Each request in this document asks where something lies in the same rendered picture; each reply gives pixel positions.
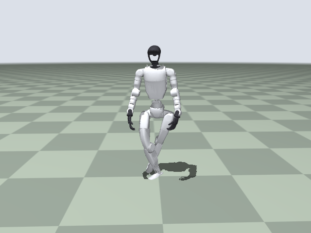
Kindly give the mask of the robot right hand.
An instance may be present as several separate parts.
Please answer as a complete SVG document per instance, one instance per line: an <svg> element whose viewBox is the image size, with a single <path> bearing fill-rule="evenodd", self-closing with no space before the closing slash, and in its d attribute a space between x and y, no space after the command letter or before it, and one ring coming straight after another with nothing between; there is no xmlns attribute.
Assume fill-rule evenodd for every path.
<svg viewBox="0 0 311 233"><path fill-rule="evenodd" d="M131 110L131 109L128 110L127 116L128 116L128 124L129 124L129 126L130 126L130 129L131 129L131 130L135 130L135 128L133 128L133 127L131 126L131 125L133 125L133 123L132 123L132 121L131 121L131 117L133 116L132 110Z"/></svg>

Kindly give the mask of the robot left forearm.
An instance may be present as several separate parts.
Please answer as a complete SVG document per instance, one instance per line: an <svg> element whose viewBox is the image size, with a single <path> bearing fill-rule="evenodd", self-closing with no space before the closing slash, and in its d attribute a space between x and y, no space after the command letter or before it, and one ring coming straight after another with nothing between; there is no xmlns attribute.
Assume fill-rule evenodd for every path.
<svg viewBox="0 0 311 233"><path fill-rule="evenodd" d="M181 112L181 104L180 104L180 94L179 94L179 90L178 89L176 91L177 91L177 97L173 98L174 109L175 109L175 112L176 112L176 110L178 110L179 111L179 115L178 116L181 116L182 112Z"/></svg>

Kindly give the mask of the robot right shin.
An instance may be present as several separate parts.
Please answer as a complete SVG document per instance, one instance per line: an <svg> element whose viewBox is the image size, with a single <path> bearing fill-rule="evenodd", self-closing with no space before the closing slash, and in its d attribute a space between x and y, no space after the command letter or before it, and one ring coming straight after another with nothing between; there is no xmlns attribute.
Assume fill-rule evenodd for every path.
<svg viewBox="0 0 311 233"><path fill-rule="evenodd" d="M158 165L158 158L157 158L156 151L154 150L153 152L148 152L146 149L144 149L144 153L145 153L150 165L154 169L154 171L157 172L158 174L160 174L161 171L160 171L160 168Z"/></svg>

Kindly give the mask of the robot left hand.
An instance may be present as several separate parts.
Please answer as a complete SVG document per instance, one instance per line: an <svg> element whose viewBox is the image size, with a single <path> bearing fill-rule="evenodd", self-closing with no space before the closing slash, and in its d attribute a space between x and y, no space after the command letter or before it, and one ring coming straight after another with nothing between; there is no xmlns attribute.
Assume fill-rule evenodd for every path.
<svg viewBox="0 0 311 233"><path fill-rule="evenodd" d="M166 128L167 130L173 130L173 129L175 129L175 127L176 127L176 125L177 125L177 123L178 123L178 119L180 118L180 116L178 116L179 115L179 111L178 110L176 110L176 112L175 112L175 114L174 114L174 116L175 116L175 118L173 119L173 121L171 122L171 123L169 123L168 125L171 125L171 127L169 127L169 128Z"/></svg>

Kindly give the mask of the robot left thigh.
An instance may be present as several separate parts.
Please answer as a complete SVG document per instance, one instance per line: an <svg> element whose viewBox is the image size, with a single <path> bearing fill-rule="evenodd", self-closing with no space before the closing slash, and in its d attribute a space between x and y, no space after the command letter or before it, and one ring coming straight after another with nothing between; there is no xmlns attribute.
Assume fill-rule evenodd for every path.
<svg viewBox="0 0 311 233"><path fill-rule="evenodd" d="M162 120L162 124L161 124L161 128L160 128L160 132L159 135L156 136L155 138L155 144L163 144L169 130L167 130L166 128L171 127L171 125L168 125L169 123L171 123L174 119L174 113L172 111L169 110L164 110L164 118Z"/></svg>

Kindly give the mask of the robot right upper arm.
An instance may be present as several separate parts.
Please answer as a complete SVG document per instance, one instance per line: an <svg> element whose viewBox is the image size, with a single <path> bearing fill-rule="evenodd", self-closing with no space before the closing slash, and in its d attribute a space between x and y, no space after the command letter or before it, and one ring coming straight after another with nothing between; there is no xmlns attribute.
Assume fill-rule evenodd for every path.
<svg viewBox="0 0 311 233"><path fill-rule="evenodd" d="M134 80L134 89L132 92L132 96L138 97L140 95L140 85L141 85L141 77L143 77L144 68L138 69L135 73L135 80Z"/></svg>

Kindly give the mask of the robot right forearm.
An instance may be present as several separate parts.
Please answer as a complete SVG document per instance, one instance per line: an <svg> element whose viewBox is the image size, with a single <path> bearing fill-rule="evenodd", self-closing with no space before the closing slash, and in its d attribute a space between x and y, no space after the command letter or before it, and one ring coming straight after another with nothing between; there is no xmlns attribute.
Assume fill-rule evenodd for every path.
<svg viewBox="0 0 311 233"><path fill-rule="evenodd" d="M133 90L132 90L132 92L133 92ZM132 110L132 114L133 114L133 110L135 108L136 101L137 101L137 98L135 96L132 96L132 92L131 92L131 97L130 97L130 101L129 101L129 105L128 105L128 109L127 109L127 114L128 114L129 109Z"/></svg>

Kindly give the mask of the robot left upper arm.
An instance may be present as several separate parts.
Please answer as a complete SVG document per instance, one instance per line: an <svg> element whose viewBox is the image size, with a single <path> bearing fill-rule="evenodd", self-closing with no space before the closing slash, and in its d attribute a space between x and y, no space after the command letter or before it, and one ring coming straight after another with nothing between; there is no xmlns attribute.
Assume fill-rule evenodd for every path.
<svg viewBox="0 0 311 233"><path fill-rule="evenodd" d="M172 68L165 68L166 69L166 74L170 77L170 84L172 87L172 90L170 90L170 94L172 97L177 96L177 78L176 78L176 72Z"/></svg>

